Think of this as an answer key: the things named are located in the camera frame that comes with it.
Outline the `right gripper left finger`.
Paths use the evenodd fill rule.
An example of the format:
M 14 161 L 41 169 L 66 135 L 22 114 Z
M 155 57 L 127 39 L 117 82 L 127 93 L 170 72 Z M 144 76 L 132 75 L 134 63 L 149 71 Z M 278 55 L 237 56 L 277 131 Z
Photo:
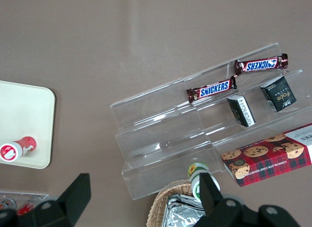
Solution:
M 81 173 L 55 201 L 48 200 L 18 216 L 13 209 L 0 211 L 2 227 L 73 227 L 91 199 L 90 174 Z

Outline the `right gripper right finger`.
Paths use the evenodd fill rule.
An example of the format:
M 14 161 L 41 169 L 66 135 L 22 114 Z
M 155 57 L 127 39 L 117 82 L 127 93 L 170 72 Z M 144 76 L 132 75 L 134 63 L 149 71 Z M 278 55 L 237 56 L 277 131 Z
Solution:
M 205 211 L 196 227 L 298 227 L 299 223 L 285 209 L 263 205 L 249 209 L 234 198 L 224 198 L 210 174 L 199 175 L 200 199 Z

